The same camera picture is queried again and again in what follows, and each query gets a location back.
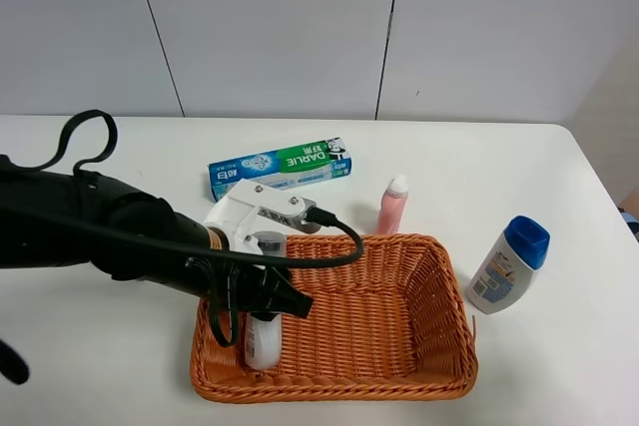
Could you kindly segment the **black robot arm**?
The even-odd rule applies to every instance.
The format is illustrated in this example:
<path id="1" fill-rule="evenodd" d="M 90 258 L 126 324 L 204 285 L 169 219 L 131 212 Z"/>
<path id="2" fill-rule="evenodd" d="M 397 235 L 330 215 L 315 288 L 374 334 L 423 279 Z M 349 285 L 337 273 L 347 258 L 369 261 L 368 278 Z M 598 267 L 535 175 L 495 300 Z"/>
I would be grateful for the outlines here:
<path id="1" fill-rule="evenodd" d="M 265 319 L 309 315 L 313 301 L 285 266 L 200 256 L 217 233 L 97 172 L 55 174 L 1 158 L 2 267 L 90 262 L 116 281 L 153 281 Z"/>

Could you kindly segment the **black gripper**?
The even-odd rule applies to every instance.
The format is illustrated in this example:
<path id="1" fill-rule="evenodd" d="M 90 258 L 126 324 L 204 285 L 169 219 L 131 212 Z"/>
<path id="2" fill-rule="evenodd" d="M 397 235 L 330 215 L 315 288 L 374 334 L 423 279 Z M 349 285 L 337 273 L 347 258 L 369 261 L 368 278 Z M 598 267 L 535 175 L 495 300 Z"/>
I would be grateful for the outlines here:
<path id="1" fill-rule="evenodd" d="M 229 260 L 213 262 L 200 257 L 189 258 L 187 266 L 204 278 L 202 296 L 227 310 L 231 310 L 233 299 L 237 311 L 252 316 L 284 313 L 306 319 L 314 303 L 293 286 L 292 275 L 286 268 Z"/>

